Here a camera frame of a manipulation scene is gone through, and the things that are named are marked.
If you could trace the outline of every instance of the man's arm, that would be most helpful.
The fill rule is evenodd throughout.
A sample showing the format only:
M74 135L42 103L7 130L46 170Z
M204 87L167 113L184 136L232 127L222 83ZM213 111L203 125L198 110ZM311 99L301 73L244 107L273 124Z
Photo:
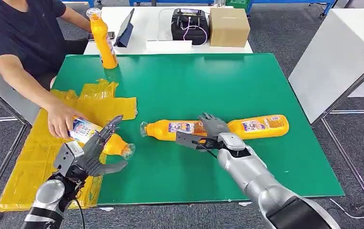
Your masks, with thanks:
M61 18L83 30L91 32L91 23L81 14L75 12L75 10L69 7L66 7L65 12L61 16Z
M56 137L68 138L73 129L73 116L82 116L45 90L27 71L15 55L0 55L0 73L17 92L48 112L48 129Z

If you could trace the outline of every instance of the orange bottle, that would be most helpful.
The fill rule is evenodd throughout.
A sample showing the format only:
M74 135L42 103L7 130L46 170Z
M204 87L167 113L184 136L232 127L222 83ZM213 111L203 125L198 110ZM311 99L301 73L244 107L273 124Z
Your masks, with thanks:
M176 131L178 130L194 135L207 135L201 121L159 120L155 123L142 122L140 125L140 131L143 137L152 136L164 141L175 141Z
M100 126L77 116L74 117L73 126L74 129L68 131L68 135L74 140L78 141L82 147L95 134L96 131L102 130ZM126 143L117 134L113 134L103 148L104 154L120 155L125 159L129 159L135 151L136 146L134 144Z
M99 49L100 58L102 59L103 67L106 69L116 68L118 61L112 42L107 35L107 25L102 20L102 11L98 8L90 8L86 11L86 15L91 21L91 31Z
M282 136L289 131L289 123L283 115L267 115L233 120L227 124L231 133L241 139ZM207 136L201 121L159 120L155 123L142 122L141 135L152 136L158 140L175 141L176 131L182 130L193 135Z
M281 114L233 120L227 126L243 140L277 137L289 131L288 120Z

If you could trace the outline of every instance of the green table mat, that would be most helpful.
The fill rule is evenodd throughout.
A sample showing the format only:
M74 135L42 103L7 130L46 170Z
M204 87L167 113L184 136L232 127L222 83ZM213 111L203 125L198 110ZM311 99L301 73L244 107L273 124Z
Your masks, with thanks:
M245 200L232 178L208 153L142 137L142 121L196 120L209 112L229 122L285 115L289 132L246 140L276 179L301 196L341 196L338 183L273 54L163 54L118 56L104 70L99 56L67 56L54 89L79 94L85 83L119 83L116 97L137 97L138 115L118 134L136 145L120 173L105 175L98 205ZM108 156L107 163L118 160Z

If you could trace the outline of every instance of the smartphone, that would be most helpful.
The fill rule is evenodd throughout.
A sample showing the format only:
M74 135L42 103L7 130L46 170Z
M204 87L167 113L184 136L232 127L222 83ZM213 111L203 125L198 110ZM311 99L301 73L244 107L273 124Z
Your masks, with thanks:
M113 40L115 38L115 32L107 32L107 34L109 35L109 38L111 40ZM94 37L93 37L93 34L92 33L88 33L88 41L92 42L94 41Z

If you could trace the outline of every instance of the person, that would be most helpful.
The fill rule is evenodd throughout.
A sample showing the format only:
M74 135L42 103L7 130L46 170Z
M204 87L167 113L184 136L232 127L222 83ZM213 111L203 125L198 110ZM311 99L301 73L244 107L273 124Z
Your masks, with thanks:
M74 115L50 93L66 54L82 54L87 39L66 41L57 19L90 32L90 22L59 0L0 0L0 73L17 92L48 112L48 128L68 138Z

